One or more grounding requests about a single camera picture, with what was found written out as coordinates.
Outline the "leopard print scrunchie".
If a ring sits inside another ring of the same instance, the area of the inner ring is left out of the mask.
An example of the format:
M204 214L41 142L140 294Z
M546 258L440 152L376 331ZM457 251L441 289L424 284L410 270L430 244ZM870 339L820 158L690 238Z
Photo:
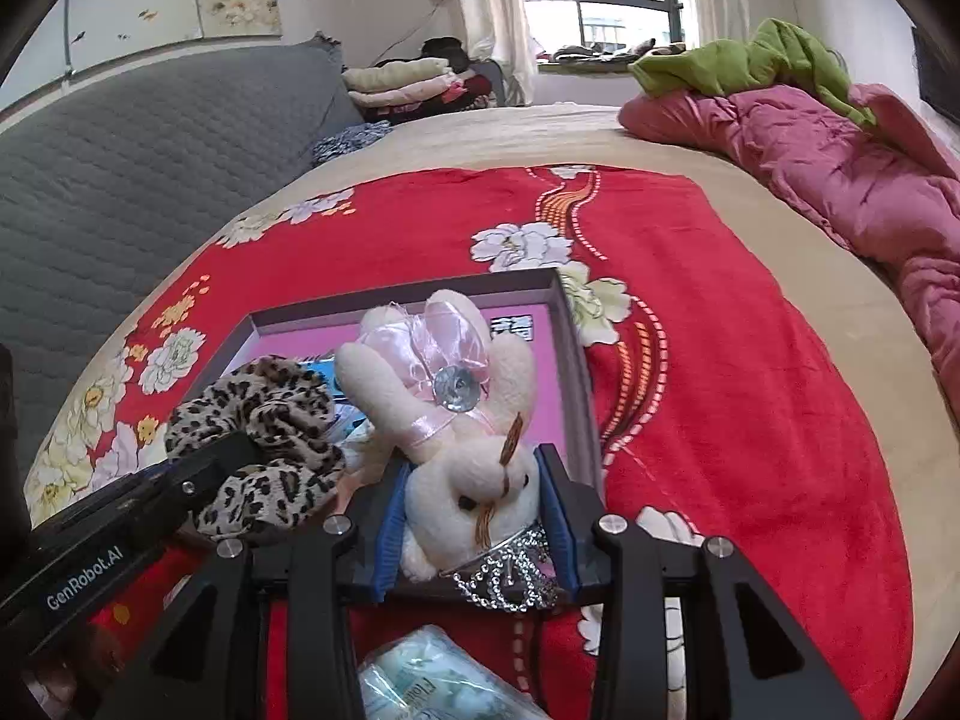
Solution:
M167 458L241 434L254 458L229 473L194 528L221 541L274 536L334 504L345 458L331 438L337 413L324 374L281 356L262 356L208 385L172 410Z

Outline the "green tissue pack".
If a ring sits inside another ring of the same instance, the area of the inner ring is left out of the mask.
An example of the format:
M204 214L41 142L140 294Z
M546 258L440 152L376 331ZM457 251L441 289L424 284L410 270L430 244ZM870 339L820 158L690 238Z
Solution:
M526 720L547 718L532 700L425 626L364 658L359 690L368 718Z

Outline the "pink bunny plush with tiara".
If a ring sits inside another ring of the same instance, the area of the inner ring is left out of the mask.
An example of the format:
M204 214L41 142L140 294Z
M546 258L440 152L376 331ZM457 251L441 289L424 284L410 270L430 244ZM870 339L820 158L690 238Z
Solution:
M373 434L413 466L398 548L405 580L447 580L483 610L555 606L540 466L524 440L537 400L530 343L496 335L466 294L438 289L418 314L368 310L334 371Z

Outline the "cream bear purple dress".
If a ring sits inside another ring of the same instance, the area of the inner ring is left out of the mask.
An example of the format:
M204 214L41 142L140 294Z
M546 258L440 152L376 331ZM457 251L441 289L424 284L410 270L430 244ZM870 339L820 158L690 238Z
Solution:
M353 476L359 486L379 483L394 452L394 438L378 431L375 427L371 427L363 437L356 439L353 442L353 457L355 457Z

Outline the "red floral blanket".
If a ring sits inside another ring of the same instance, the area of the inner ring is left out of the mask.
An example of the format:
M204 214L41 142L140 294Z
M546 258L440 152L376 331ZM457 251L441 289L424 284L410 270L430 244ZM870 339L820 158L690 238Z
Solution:
M410 172L249 213L125 333L29 470L34 522L163 458L167 423L247 310L555 268L586 353L607 504L726 533L867 718L900 704L907 550L866 413L770 271L685 177L612 167Z

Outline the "pink blue Chinese book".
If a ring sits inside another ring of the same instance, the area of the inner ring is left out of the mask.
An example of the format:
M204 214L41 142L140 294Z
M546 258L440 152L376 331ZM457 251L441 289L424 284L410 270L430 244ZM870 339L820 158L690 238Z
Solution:
M345 475L381 478L400 452L413 465L436 460L428 491L509 500L539 489L535 445L565 438L550 312L542 304L488 312L449 289L418 314L400 305L366 312L350 328L300 328L262 337L251 359L317 374L334 421L325 440L342 450Z

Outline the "grey shallow cardboard box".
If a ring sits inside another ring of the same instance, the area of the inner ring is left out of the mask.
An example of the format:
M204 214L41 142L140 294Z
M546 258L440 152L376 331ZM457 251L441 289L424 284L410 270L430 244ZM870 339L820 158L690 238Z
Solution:
M493 382L493 353L480 340L483 333L524 340L534 358L535 390L527 442L555 445L573 481L604 489L589 372L555 268L398 284L247 310L215 344L185 394L194 398L262 356L329 359L341 344L366 335L361 321L379 307L400 312L382 356L431 405L441 405L471 382L480 387Z

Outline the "grey quilted headboard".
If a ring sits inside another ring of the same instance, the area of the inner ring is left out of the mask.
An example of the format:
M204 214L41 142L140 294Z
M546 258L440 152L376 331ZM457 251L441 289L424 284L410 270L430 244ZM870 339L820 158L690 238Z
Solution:
M186 55L71 93L2 135L2 343L29 466L121 321L231 218L358 122L342 47Z

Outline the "blue patterned cloth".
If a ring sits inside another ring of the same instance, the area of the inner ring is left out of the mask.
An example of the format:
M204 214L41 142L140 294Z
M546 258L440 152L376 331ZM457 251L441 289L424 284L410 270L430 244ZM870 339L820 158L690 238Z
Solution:
M387 121L364 122L364 124L350 125L335 135L320 138L311 151L313 166L322 166L340 156L347 156L368 148L391 132L392 125Z

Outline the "pink quilted comforter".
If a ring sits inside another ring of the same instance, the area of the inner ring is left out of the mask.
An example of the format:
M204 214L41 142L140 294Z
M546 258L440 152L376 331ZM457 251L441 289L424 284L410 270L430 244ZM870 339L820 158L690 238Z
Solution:
M778 85L722 96L638 96L619 122L652 143L726 156L844 249L884 270L958 405L958 163L882 85L854 97L880 106L892 139Z

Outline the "stack of folded blankets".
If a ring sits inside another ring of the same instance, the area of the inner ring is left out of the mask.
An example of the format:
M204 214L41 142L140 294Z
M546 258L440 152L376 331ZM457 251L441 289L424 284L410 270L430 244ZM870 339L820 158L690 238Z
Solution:
M345 67L342 80L368 124L400 125L508 102L501 67L494 60L472 59L452 36L428 39L413 59Z

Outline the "clothes on window sill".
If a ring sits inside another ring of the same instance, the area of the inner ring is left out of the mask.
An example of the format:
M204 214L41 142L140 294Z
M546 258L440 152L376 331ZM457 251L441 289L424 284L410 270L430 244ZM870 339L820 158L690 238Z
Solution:
M540 52L537 55L537 70L550 75L622 75L628 67L644 57L679 55L686 51L685 43L669 43L659 46L654 39L644 41L633 49L617 49L608 52L608 45L566 46L553 54Z

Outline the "green blanket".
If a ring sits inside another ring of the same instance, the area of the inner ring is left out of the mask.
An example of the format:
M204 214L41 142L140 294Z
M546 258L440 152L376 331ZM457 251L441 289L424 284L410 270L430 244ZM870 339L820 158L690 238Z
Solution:
M825 44L789 21L768 18L750 41L716 39L680 54L643 55L628 67L647 96L681 89L706 96L789 85L802 89L861 127L875 127L875 114L851 103L853 82Z

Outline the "black television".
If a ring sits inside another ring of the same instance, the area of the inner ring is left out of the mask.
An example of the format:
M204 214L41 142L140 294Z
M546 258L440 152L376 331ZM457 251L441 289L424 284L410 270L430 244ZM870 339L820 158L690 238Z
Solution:
M919 98L952 124L960 125L960 86L958 75L921 29L913 28L914 55L918 71Z

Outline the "floral wall painting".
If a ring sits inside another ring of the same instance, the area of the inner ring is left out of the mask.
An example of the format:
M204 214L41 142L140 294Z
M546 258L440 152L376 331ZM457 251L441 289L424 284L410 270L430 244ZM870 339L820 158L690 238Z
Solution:
M280 34L278 0L57 0L3 80L2 106L133 54Z

